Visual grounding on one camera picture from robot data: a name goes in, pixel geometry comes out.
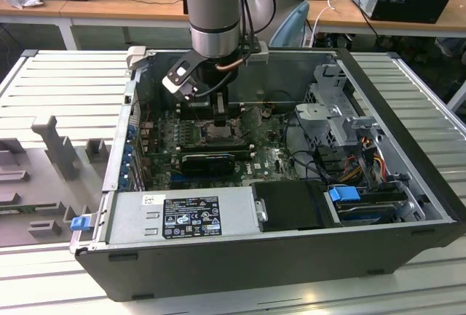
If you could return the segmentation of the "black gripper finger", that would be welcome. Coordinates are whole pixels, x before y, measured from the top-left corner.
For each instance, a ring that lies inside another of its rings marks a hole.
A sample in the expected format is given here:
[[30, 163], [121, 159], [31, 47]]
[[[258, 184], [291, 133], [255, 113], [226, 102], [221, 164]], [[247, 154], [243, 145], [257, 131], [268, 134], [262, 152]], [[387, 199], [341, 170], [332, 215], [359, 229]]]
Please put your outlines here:
[[214, 125], [216, 127], [225, 127], [226, 119], [229, 112], [228, 95], [223, 92], [217, 92], [214, 97]]

